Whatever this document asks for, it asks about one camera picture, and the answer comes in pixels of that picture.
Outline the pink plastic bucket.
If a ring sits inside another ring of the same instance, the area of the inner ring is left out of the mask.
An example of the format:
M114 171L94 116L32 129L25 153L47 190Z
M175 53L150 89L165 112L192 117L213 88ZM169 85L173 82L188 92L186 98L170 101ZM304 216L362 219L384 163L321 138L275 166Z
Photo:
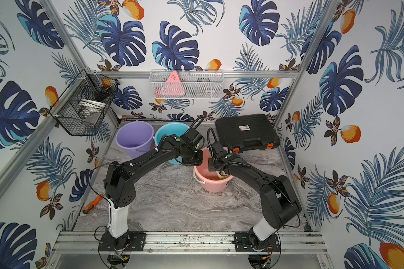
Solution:
M223 192L228 183L233 180L234 176L226 175L222 176L220 172L209 171L208 161L212 157L208 148L203 150L203 162L200 166L194 166L193 177L201 184L201 186L210 193L220 193Z

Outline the teal plastic bucket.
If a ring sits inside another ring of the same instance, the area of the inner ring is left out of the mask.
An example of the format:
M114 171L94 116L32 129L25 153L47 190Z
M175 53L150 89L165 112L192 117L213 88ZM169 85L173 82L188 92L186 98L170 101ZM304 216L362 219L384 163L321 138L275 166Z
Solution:
M162 126L155 134L154 140L156 149L163 155L166 151L173 152L173 158L168 159L168 162L173 165L181 165L184 150L189 149L189 143L181 136L184 135L189 129L189 126L184 123L169 123Z

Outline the yellow cleaning cloth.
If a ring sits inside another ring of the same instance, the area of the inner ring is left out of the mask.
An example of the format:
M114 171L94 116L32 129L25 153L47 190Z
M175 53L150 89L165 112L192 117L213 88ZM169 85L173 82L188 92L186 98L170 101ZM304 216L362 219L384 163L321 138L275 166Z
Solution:
M220 180L226 179L230 176L229 174L225 173L224 171L217 171L216 174Z

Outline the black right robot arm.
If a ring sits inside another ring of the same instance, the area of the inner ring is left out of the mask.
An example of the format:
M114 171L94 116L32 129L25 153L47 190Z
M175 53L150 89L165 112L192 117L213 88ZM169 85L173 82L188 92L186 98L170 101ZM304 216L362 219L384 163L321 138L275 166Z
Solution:
M302 211L291 181L284 175L274 176L250 165L239 154L224 149L220 142L208 146L212 156L209 170L234 176L256 190L263 217L249 231L253 245L265 242Z

